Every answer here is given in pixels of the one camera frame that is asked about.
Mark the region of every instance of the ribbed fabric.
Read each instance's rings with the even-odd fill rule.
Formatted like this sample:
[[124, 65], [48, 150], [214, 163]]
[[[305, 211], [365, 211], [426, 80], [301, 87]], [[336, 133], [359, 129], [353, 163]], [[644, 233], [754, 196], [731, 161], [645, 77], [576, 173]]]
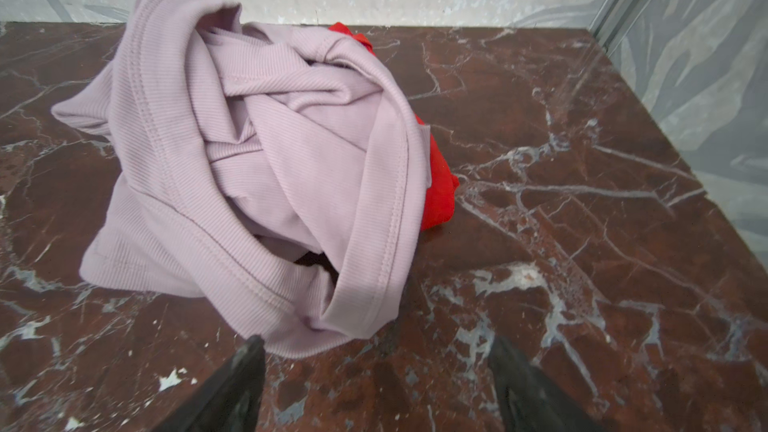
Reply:
[[[298, 358], [397, 316], [428, 133], [389, 71], [319, 27], [238, 23], [224, 0], [137, 0], [114, 60], [53, 114], [123, 172], [83, 257], [94, 284], [206, 296]], [[293, 260], [324, 252], [340, 272]]]

